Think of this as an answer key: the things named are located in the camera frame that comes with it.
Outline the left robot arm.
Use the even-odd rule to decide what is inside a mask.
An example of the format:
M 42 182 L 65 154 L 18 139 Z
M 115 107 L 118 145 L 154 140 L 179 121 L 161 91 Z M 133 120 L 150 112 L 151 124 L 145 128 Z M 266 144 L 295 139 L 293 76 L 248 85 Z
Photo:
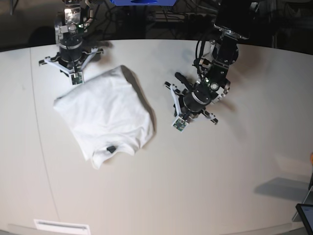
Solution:
M 210 27 L 198 40 L 193 66 L 198 79 L 192 84 L 181 73 L 175 78 L 185 89 L 180 91 L 168 84 L 174 97 L 175 115 L 187 120 L 199 114 L 215 120 L 213 114 L 206 111 L 209 104 L 225 97 L 230 89 L 227 79 L 229 67 L 239 56 L 237 43 L 240 39 L 250 38 L 250 29 L 258 9 L 256 0 L 222 0 L 219 10 Z

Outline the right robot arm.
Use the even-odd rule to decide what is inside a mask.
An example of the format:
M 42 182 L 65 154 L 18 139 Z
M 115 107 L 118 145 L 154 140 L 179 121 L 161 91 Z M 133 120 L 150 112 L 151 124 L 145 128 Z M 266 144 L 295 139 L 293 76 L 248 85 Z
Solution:
M 88 46 L 83 36 L 94 21 L 94 1 L 65 0 L 64 9 L 55 19 L 55 42 L 59 47 L 56 61 L 69 70 L 79 70 L 103 49 Z

